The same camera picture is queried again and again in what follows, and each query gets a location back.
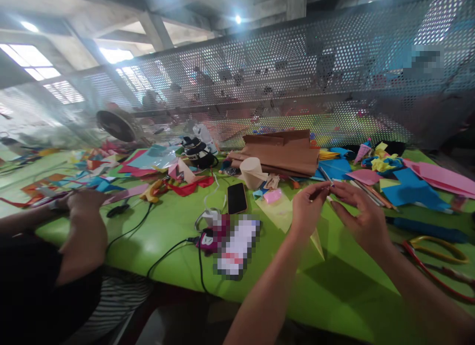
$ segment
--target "paper cone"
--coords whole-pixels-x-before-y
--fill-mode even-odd
[[[360,149],[358,150],[358,154],[356,155],[355,161],[353,162],[353,165],[358,163],[360,160],[363,159],[365,155],[368,154],[368,152],[371,151],[371,147],[367,145],[360,145]]]
[[[262,173],[261,161],[256,157],[246,158],[239,166],[246,186],[250,190],[257,190],[263,181],[267,180],[268,174]]]

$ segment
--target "ceiling light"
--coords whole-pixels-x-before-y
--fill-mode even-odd
[[[20,22],[23,27],[25,27],[28,31],[32,31],[32,32],[35,32],[35,33],[38,33],[40,30],[34,25],[34,24],[31,24],[30,22],[25,22],[25,21],[22,21]]]

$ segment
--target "person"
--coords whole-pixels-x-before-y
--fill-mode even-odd
[[[242,303],[224,341],[273,344],[285,320],[292,281],[320,218],[329,193],[358,208],[352,216],[339,202],[332,207],[361,248],[394,283],[431,340],[441,344],[474,344],[475,320],[406,259],[391,243],[384,212],[359,188],[347,183],[313,184],[293,199],[292,226],[279,251]]]
[[[0,219],[1,343],[90,344],[146,299],[149,284],[103,275],[107,231],[99,208],[108,197],[80,190]],[[59,249],[35,236],[66,212],[70,231]]]

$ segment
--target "perforated metal screen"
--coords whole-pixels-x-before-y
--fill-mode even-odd
[[[435,148],[474,110],[474,26],[474,0],[328,12],[0,91],[14,118],[2,129],[96,146],[107,134],[95,113],[114,102],[157,143],[197,120],[222,149],[303,128],[325,147],[371,137]]]

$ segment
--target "pink eraser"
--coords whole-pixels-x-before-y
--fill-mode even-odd
[[[268,191],[264,194],[264,199],[267,201],[267,204],[272,204],[278,201],[282,197],[282,190],[280,188],[273,191]]]

